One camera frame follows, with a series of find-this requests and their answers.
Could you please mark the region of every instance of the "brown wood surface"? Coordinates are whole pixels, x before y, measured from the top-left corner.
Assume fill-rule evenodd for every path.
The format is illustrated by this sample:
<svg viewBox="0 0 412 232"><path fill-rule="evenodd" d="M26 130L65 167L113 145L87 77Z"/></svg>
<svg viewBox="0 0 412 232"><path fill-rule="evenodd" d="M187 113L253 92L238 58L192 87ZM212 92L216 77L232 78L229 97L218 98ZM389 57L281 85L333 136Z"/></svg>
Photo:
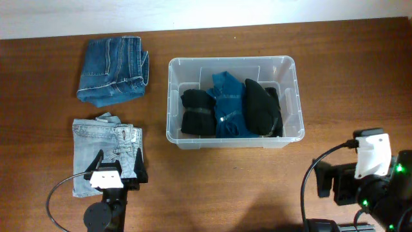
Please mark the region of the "brown wood surface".
<svg viewBox="0 0 412 232"><path fill-rule="evenodd" d="M88 39L82 35L0 41L0 230L56 231L44 202L73 173L73 119L106 111L144 130L149 183L129 193L126 231L259 231L301 223L299 190L311 163L360 128L383 127L393 154L411 149L412 29L407 18L128 33L150 53L146 95L96 108L75 96ZM173 57L290 55L306 135L283 149L180 150L165 136L167 64ZM354 151L327 158L355 162ZM71 231L85 231L72 182L51 199ZM319 199L306 214L348 223L358 206ZM361 221L372 222L362 216Z"/></svg>

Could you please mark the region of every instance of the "grey stripe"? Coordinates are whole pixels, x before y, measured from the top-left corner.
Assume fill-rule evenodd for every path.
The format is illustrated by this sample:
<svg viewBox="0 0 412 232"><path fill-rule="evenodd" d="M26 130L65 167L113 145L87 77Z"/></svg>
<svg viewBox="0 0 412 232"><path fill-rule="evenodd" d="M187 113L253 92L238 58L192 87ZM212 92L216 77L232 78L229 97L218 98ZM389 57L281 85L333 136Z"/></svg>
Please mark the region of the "grey stripe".
<svg viewBox="0 0 412 232"><path fill-rule="evenodd" d="M205 113L205 114L212 114L212 110L206 108L186 108L186 111L195 112L195 113Z"/></svg>
<svg viewBox="0 0 412 232"><path fill-rule="evenodd" d="M226 120L230 119L231 117L233 117L233 116L235 116L235 115L238 115L238 114L242 114L242 112L240 112L239 110L235 110L235 111L233 111L232 113L230 113L230 114L228 114L228 115L226 115L226 116L224 116L224 117L221 117L221 118L218 120L218 123L219 123L219 122L224 122L224 121L226 121Z"/></svg>
<svg viewBox="0 0 412 232"><path fill-rule="evenodd" d="M220 96L217 96L216 100L219 100L219 99L241 99L241 98L242 98L241 95L222 94Z"/></svg>
<svg viewBox="0 0 412 232"><path fill-rule="evenodd" d="M264 135L263 137L270 137L270 136L272 136L272 135L273 135L273 132L274 132L274 130L275 130L276 124L277 124L277 118L274 119L274 123L273 123L272 129L270 130L269 134Z"/></svg>

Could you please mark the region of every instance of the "clear plastic bin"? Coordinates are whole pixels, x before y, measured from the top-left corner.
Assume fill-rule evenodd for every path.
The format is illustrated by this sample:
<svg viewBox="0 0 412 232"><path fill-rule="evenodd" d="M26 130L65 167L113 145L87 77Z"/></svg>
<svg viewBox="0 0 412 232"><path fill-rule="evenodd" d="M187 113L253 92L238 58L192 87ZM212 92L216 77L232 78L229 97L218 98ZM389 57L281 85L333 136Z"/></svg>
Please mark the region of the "clear plastic bin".
<svg viewBox="0 0 412 232"><path fill-rule="evenodd" d="M275 87L283 119L283 137L217 139L180 131L185 108L180 96L188 89L213 87L212 74L228 71L241 82L249 78L262 87ZM295 61L289 56L174 58L169 63L167 139L180 149L264 147L282 148L304 137Z"/></svg>

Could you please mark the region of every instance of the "dark blue jeans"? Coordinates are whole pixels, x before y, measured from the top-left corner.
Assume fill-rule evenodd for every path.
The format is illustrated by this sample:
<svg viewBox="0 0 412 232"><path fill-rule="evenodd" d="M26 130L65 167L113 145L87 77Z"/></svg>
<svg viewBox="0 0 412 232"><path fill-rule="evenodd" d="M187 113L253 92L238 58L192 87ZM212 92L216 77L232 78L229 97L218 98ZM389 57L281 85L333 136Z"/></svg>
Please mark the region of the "dark blue jeans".
<svg viewBox="0 0 412 232"><path fill-rule="evenodd" d="M145 93L149 54L136 36L89 41L77 98L97 107L117 104Z"/></svg>
<svg viewBox="0 0 412 232"><path fill-rule="evenodd" d="M240 83L229 72L212 75L214 87L207 93L216 99L214 107L218 122L216 138L257 138L248 131L243 114L245 84Z"/></svg>

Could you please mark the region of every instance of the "light blue jeans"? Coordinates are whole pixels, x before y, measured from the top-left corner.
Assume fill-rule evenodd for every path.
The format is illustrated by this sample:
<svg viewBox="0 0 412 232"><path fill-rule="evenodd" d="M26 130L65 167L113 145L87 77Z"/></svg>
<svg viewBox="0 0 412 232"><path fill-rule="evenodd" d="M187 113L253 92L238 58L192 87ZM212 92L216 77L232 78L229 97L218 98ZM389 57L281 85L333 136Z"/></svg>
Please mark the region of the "light blue jeans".
<svg viewBox="0 0 412 232"><path fill-rule="evenodd" d="M140 148L143 152L142 129L134 128L132 124L122 124L118 117L110 113L105 113L95 120L75 119L72 129L75 144L73 174L85 171L102 149L102 162L120 161L120 178L137 178L134 167L137 149ZM73 183L74 197L101 194L83 177L74 178Z"/></svg>
<svg viewBox="0 0 412 232"><path fill-rule="evenodd" d="M89 41L77 98L97 107L117 104L145 93L149 53L137 36Z"/></svg>

